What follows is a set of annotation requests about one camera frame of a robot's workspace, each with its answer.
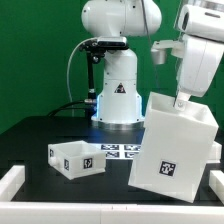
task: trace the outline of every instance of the open white box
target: open white box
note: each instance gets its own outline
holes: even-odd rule
[[[206,105],[151,93],[141,152],[133,160],[129,185],[193,202],[218,130]]]
[[[105,172],[106,153],[84,141],[50,144],[48,163],[71,180]]]

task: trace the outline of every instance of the marker sticker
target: marker sticker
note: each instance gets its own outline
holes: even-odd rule
[[[123,86],[122,83],[119,84],[119,86],[115,90],[115,93],[126,93],[126,91],[125,91],[124,86]]]

